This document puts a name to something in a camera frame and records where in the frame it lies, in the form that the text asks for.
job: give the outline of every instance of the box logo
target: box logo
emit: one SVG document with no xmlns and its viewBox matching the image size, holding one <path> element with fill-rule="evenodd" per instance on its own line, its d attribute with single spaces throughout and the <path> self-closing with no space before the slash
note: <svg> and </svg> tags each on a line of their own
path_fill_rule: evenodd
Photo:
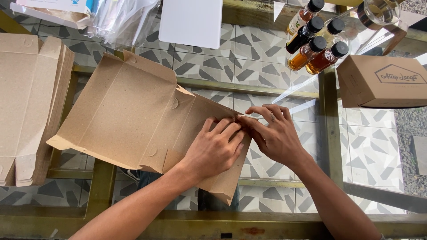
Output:
<svg viewBox="0 0 427 240">
<path fill-rule="evenodd" d="M 381 83 L 427 84 L 419 73 L 394 64 L 381 68 L 375 75 Z"/>
</svg>

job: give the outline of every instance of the black bottle cap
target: black bottle cap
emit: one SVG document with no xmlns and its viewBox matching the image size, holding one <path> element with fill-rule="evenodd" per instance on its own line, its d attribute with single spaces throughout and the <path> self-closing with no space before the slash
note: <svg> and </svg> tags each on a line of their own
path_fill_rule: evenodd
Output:
<svg viewBox="0 0 427 240">
<path fill-rule="evenodd" d="M 328 23 L 328 31 L 332 34 L 332 35 L 337 35 L 338 33 L 340 33 L 345 27 L 344 22 L 339 19 L 339 18 L 334 18 L 332 19 L 331 22 Z"/>
<path fill-rule="evenodd" d="M 322 36 L 316 36 L 308 43 L 308 46 L 310 49 L 315 52 L 319 53 L 326 47 L 326 40 Z"/>
<path fill-rule="evenodd" d="M 325 6 L 324 0 L 310 0 L 307 7 L 312 12 L 320 12 L 320 10 Z"/>
<path fill-rule="evenodd" d="M 330 51 L 335 57 L 340 58 L 348 53 L 348 46 L 344 42 L 337 42 L 330 48 Z"/>
<path fill-rule="evenodd" d="M 310 32 L 317 33 L 323 28 L 324 25 L 325 24 L 321 18 L 313 17 L 310 19 L 310 21 L 308 21 L 307 28 Z"/>
</svg>

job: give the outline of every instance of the small glass bottle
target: small glass bottle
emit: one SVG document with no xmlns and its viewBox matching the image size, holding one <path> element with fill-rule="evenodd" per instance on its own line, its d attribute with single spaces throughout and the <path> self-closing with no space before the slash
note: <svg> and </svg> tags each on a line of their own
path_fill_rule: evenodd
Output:
<svg viewBox="0 0 427 240">
<path fill-rule="evenodd" d="M 294 71 L 300 70 L 308 62 L 313 60 L 326 47 L 326 40 L 322 36 L 316 36 L 308 44 L 303 45 L 299 52 L 294 53 L 288 60 L 288 67 Z"/>
<path fill-rule="evenodd" d="M 318 74 L 325 68 L 334 64 L 339 58 L 348 53 L 348 46 L 344 42 L 337 42 L 331 48 L 323 50 L 317 57 L 311 60 L 305 69 L 310 74 Z"/>
<path fill-rule="evenodd" d="M 330 43 L 335 38 L 335 35 L 340 33 L 345 27 L 344 22 L 339 18 L 334 18 L 330 21 L 326 27 L 324 27 L 316 36 L 322 36 L 325 38 L 327 43 Z"/>
<path fill-rule="evenodd" d="M 304 26 L 311 18 L 315 17 L 318 12 L 325 6 L 323 0 L 310 0 L 308 4 L 302 7 L 298 13 L 289 22 L 287 31 L 290 35 L 294 35 L 298 29 Z"/>
<path fill-rule="evenodd" d="M 298 29 L 297 33 L 294 34 L 286 43 L 286 50 L 290 54 L 294 54 L 302 45 L 308 43 L 316 33 L 323 28 L 323 20 L 319 17 L 313 17 L 308 21 L 307 25 Z"/>
</svg>

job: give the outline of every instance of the gravel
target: gravel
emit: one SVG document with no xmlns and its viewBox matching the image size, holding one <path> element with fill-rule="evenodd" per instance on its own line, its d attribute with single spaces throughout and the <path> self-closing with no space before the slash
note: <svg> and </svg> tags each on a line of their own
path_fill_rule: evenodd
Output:
<svg viewBox="0 0 427 240">
<path fill-rule="evenodd" d="M 427 137 L 427 107 L 395 109 L 405 193 L 427 197 L 427 175 L 417 173 L 412 136 Z"/>
</svg>

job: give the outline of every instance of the rust spot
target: rust spot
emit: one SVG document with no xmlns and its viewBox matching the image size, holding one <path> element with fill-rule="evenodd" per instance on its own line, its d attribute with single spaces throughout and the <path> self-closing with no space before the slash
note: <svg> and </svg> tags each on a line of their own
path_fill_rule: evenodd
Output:
<svg viewBox="0 0 427 240">
<path fill-rule="evenodd" d="M 262 229 L 262 228 L 253 227 L 253 228 L 242 228 L 242 232 L 250 235 L 259 235 L 259 234 L 264 234 L 266 231 L 265 229 Z"/>
</svg>

